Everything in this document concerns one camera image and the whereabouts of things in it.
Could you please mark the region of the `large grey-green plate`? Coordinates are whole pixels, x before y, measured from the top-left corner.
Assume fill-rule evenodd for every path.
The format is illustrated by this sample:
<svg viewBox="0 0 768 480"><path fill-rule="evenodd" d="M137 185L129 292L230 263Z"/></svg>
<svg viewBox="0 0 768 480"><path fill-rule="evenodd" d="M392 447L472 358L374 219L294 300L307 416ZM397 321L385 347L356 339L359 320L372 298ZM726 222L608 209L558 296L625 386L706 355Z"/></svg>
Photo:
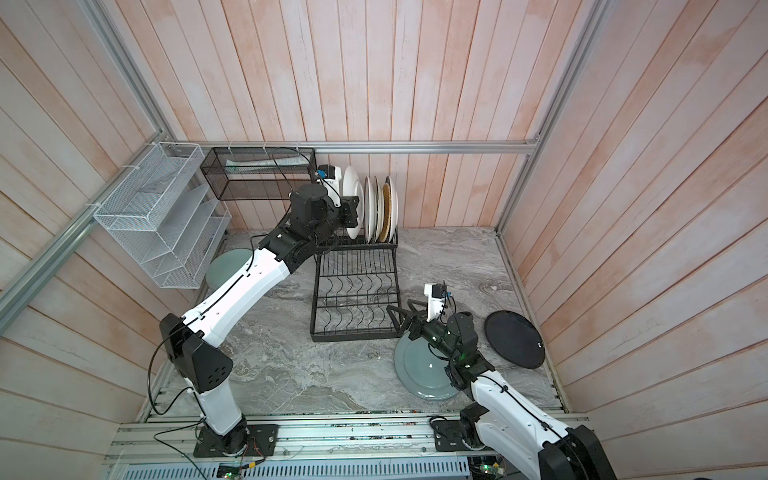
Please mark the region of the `large grey-green plate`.
<svg viewBox="0 0 768 480"><path fill-rule="evenodd" d="M419 398L443 401L459 393L446 374L448 361L434 354L423 338L411 340L404 334L395 348L394 366L404 387Z"/></svg>

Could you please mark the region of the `yellow woven plate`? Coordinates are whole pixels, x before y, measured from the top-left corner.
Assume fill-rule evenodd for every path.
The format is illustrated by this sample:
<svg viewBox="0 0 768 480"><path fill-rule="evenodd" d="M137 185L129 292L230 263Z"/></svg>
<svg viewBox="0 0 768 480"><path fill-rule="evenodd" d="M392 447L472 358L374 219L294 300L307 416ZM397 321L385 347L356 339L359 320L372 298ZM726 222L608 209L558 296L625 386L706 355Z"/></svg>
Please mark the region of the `yellow woven plate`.
<svg viewBox="0 0 768 480"><path fill-rule="evenodd" d="M389 239L389 232L392 219L392 189L388 181L386 181L382 188L381 193L383 195L382 202L380 204L380 210L383 214L382 228L379 233L378 240L380 242L387 242Z"/></svg>

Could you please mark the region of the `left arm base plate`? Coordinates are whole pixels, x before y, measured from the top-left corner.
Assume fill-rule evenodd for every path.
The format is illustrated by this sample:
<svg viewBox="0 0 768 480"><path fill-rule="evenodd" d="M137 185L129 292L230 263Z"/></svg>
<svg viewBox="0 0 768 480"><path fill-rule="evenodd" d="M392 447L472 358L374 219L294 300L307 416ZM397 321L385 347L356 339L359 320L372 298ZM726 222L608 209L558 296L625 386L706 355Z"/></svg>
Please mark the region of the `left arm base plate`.
<svg viewBox="0 0 768 480"><path fill-rule="evenodd" d="M197 435L193 456L214 458L245 454L270 457L275 451L278 430L277 424L245 424L241 421L231 432L220 436L204 423Z"/></svg>

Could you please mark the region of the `cream plate with berry sprigs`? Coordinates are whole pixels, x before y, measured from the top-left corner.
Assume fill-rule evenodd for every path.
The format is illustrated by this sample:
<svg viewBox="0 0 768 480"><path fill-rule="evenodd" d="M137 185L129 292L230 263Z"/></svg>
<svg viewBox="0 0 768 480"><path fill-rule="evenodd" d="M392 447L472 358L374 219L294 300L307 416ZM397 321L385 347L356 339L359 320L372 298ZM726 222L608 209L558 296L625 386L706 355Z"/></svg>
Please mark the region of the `cream plate with berry sprigs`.
<svg viewBox="0 0 768 480"><path fill-rule="evenodd" d="M384 195L382 187L377 177L374 178L374 187L376 193L376 213L375 213L375 225L373 230L373 242L379 242L381 232L384 224Z"/></svg>

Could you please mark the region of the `black round plate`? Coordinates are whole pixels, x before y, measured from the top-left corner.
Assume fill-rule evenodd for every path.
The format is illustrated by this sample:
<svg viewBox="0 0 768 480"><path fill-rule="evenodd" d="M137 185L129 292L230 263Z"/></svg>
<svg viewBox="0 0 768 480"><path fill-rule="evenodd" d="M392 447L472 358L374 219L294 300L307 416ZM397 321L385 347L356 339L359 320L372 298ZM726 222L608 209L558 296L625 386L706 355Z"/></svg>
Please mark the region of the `black round plate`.
<svg viewBox="0 0 768 480"><path fill-rule="evenodd" d="M484 330L490 346L507 361L531 370L544 364L544 341L523 315L509 310L493 312L486 318Z"/></svg>

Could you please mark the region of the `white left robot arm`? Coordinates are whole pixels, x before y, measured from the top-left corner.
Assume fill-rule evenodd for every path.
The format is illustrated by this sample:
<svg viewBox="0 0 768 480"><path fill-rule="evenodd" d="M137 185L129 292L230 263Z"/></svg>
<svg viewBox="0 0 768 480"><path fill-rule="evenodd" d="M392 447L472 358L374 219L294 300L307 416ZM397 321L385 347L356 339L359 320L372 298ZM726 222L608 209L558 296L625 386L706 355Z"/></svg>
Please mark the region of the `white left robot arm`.
<svg viewBox="0 0 768 480"><path fill-rule="evenodd" d="M248 426L230 387L233 361L220 345L266 293L329 246L337 230L359 226L361 199L358 192L341 196L324 184L301 186L291 193L284 217L228 280L183 316L161 321L162 348L194 392L204 431L223 455L245 452Z"/></svg>

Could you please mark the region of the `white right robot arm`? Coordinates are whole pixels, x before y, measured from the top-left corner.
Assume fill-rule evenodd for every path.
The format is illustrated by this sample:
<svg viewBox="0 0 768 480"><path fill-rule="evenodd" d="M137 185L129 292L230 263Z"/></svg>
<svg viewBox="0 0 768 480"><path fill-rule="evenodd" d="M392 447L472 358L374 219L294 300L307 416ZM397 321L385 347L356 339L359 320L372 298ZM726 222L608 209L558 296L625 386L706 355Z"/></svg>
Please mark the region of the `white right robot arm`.
<svg viewBox="0 0 768 480"><path fill-rule="evenodd" d="M387 313L401 333L424 339L447 360L451 386L472 399L457 424L470 449L488 447L527 479L614 479L616 474L596 434L570 427L515 390L479 351L473 316L458 312L445 324L428 315L428 304L410 301Z"/></svg>

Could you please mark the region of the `black wire dish rack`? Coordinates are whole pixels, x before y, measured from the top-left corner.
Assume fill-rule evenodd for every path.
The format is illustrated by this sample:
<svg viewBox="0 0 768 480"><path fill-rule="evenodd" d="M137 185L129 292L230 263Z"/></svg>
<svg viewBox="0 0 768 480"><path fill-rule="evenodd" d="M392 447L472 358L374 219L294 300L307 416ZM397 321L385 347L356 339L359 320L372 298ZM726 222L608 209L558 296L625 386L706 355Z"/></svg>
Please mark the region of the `black wire dish rack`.
<svg viewBox="0 0 768 480"><path fill-rule="evenodd" d="M390 339L398 324L387 308L401 305L398 239L368 243L345 231L315 256L310 336L315 342Z"/></svg>

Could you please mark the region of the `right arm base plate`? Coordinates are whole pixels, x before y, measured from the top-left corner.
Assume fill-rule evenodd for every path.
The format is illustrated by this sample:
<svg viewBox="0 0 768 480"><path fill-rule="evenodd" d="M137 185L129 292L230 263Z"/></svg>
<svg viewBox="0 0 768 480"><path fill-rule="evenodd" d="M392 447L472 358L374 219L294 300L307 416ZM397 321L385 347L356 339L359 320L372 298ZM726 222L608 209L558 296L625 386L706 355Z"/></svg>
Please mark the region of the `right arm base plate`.
<svg viewBox="0 0 768 480"><path fill-rule="evenodd" d="M439 452L484 449L474 424L469 420L449 420L443 416L433 416L429 418L428 423L434 434L435 448Z"/></svg>

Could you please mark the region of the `white plate dark green rim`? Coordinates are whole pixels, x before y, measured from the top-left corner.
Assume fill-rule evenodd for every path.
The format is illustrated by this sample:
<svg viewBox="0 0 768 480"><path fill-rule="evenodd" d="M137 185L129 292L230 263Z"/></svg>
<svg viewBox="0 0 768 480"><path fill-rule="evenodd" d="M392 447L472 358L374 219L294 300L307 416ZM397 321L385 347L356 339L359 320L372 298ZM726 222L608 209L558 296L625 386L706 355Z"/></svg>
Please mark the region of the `white plate dark green rim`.
<svg viewBox="0 0 768 480"><path fill-rule="evenodd" d="M389 186L390 191L390 216L387 241L391 243L397 229L399 205L397 190L390 176L386 178L386 184Z"/></svg>

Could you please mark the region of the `white plate orange sunburst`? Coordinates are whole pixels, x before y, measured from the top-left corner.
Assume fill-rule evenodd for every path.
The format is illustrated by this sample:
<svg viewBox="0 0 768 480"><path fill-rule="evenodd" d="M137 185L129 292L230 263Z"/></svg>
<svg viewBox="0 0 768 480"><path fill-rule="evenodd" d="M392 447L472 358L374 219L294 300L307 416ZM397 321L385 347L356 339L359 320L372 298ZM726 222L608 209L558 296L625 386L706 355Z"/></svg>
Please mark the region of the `white plate orange sunburst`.
<svg viewBox="0 0 768 480"><path fill-rule="evenodd" d="M365 202L365 238L367 243L372 243L377 225L377 190L370 177L365 178Z"/></svg>

